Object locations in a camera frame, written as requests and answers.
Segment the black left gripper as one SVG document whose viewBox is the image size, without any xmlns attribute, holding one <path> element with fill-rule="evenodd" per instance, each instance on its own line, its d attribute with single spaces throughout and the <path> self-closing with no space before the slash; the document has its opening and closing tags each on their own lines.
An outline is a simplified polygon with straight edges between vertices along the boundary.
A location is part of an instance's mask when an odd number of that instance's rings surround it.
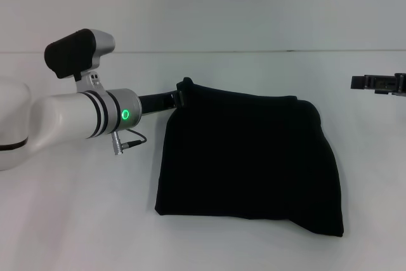
<svg viewBox="0 0 406 271">
<path fill-rule="evenodd" d="M 170 109 L 182 109 L 186 107 L 186 101 L 181 90 L 139 97 L 142 107 L 142 115 L 149 115 Z"/>
</svg>

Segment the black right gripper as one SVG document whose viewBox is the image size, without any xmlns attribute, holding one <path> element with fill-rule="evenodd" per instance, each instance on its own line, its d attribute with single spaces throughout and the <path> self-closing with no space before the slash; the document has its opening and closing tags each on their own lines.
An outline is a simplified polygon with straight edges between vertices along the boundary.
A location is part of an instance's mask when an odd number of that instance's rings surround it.
<svg viewBox="0 0 406 271">
<path fill-rule="evenodd" d="M 406 74 L 396 73 L 395 76 L 353 76 L 351 89 L 374 90 L 376 94 L 389 94 L 396 96 L 406 95 Z"/>
</svg>

